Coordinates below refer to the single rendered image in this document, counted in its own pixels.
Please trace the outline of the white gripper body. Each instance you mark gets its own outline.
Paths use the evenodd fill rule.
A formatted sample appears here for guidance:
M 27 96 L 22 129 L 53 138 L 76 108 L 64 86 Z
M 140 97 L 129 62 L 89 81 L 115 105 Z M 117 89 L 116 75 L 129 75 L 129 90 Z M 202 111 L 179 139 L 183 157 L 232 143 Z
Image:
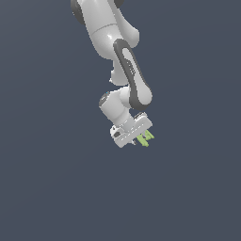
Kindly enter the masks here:
M 129 119 L 119 127 L 113 125 L 110 129 L 110 135 L 114 139 L 114 142 L 122 148 L 129 143 L 136 145 L 137 136 L 139 135 L 143 135 L 143 137 L 146 138 L 145 131 L 149 131 L 152 126 L 153 124 L 148 119 L 147 114 L 140 112 L 134 117 L 130 116 Z

